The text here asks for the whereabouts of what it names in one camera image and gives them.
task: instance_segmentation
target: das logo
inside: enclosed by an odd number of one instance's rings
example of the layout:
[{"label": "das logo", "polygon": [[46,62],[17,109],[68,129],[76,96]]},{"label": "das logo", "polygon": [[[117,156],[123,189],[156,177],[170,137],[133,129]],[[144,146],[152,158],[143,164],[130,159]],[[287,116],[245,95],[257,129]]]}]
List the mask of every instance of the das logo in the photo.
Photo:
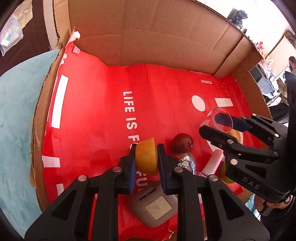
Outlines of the das logo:
[{"label": "das logo", "polygon": [[251,181],[251,182],[248,181],[248,178],[246,178],[246,177],[244,177],[242,181],[245,182],[245,183],[247,183],[250,187],[254,187],[254,189],[258,189],[260,187],[260,185],[254,184],[253,181]]}]

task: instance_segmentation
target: white rectangle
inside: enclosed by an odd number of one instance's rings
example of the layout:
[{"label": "white rectangle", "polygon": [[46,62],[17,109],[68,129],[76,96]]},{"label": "white rectangle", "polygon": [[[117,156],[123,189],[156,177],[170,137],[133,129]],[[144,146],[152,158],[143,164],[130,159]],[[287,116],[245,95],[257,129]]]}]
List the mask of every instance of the white rectangle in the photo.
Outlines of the white rectangle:
[{"label": "white rectangle", "polygon": [[59,129],[61,124],[62,107],[65,97],[69,78],[62,75],[59,80],[59,86],[57,87],[57,94],[54,100],[54,108],[52,111],[52,127]]},{"label": "white rectangle", "polygon": [[42,156],[43,167],[61,167],[59,157]]},{"label": "white rectangle", "polygon": [[200,204],[202,204],[202,196],[200,193],[198,194],[198,200],[199,200]]},{"label": "white rectangle", "polygon": [[233,106],[231,99],[229,98],[215,98],[218,107]]},{"label": "white rectangle", "polygon": [[132,91],[124,91],[123,96],[125,96],[126,94],[132,94],[132,93],[133,93]]},{"label": "white rectangle", "polygon": [[64,184],[60,183],[57,184],[57,195],[61,195],[61,193],[64,191]]},{"label": "white rectangle", "polygon": [[135,120],[137,120],[136,117],[133,117],[133,118],[126,118],[126,121],[135,121]]}]

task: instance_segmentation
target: white wall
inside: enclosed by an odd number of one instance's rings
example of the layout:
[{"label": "white wall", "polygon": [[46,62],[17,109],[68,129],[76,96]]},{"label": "white wall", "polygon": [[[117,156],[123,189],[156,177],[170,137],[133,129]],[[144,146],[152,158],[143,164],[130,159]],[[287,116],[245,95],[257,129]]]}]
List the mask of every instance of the white wall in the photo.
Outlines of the white wall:
[{"label": "white wall", "polygon": [[287,29],[292,30],[271,0],[238,1],[236,5],[238,7],[241,5],[241,8],[248,14],[248,18],[243,20],[243,25],[247,29],[246,35],[255,42],[263,42],[265,56],[278,43]]},{"label": "white wall", "polygon": [[274,62],[271,65],[275,76],[279,75],[289,65],[289,57],[296,56],[296,49],[293,45],[284,37],[282,41],[277,45],[274,51],[269,55],[270,59]]},{"label": "white wall", "polygon": [[248,14],[248,18],[243,20],[243,25],[247,29],[246,35],[255,43],[263,42],[265,56],[287,29],[292,30],[271,0],[200,0],[200,2],[226,18],[232,8],[244,10]]}]

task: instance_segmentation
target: white tube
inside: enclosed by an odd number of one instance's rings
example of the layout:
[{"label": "white tube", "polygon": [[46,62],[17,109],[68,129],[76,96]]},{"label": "white tube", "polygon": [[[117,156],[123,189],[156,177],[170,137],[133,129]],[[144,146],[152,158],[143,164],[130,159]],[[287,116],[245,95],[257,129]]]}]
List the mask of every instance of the white tube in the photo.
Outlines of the white tube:
[{"label": "white tube", "polygon": [[220,149],[216,149],[213,152],[213,155],[205,165],[205,167],[202,170],[202,173],[206,173],[207,175],[214,174],[217,170],[222,158],[223,158],[223,151]]}]

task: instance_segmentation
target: white circle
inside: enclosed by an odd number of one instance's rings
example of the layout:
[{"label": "white circle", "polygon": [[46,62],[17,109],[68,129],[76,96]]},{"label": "white circle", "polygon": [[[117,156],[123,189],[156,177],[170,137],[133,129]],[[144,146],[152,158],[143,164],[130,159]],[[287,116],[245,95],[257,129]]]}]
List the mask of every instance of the white circle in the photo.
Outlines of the white circle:
[{"label": "white circle", "polygon": [[192,104],[199,111],[205,111],[205,102],[197,95],[191,97]]}]

